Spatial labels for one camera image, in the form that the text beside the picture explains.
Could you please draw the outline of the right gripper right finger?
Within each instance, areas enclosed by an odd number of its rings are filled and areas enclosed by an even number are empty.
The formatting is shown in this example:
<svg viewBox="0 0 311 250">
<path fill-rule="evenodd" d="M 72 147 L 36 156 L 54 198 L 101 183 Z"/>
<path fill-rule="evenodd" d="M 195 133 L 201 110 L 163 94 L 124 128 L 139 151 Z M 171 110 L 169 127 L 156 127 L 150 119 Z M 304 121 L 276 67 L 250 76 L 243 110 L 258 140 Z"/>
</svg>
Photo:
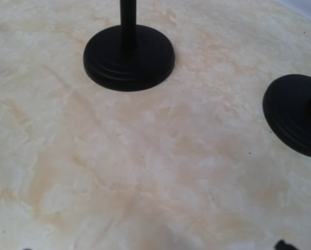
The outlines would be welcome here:
<svg viewBox="0 0 311 250">
<path fill-rule="evenodd" d="M 284 240 L 280 240 L 279 242 L 276 243 L 274 246 L 275 250 L 298 250 L 295 246 L 286 243 Z"/>
</svg>

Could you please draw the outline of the black pole phone stand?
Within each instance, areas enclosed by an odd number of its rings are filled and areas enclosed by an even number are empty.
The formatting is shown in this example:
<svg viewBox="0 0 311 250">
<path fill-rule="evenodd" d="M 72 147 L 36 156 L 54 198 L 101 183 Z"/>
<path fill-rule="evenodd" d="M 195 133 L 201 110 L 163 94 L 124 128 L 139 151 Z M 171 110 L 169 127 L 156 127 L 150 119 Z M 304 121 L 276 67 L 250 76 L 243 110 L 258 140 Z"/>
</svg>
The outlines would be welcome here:
<svg viewBox="0 0 311 250">
<path fill-rule="evenodd" d="M 120 1 L 120 25 L 104 29 L 88 41 L 83 65 L 90 79 L 104 88 L 142 91 L 169 77 L 175 51 L 164 34 L 136 23 L 136 1 Z"/>
<path fill-rule="evenodd" d="M 275 79 L 264 94 L 263 112 L 284 144 L 311 157 L 311 77 L 289 74 Z"/>
</svg>

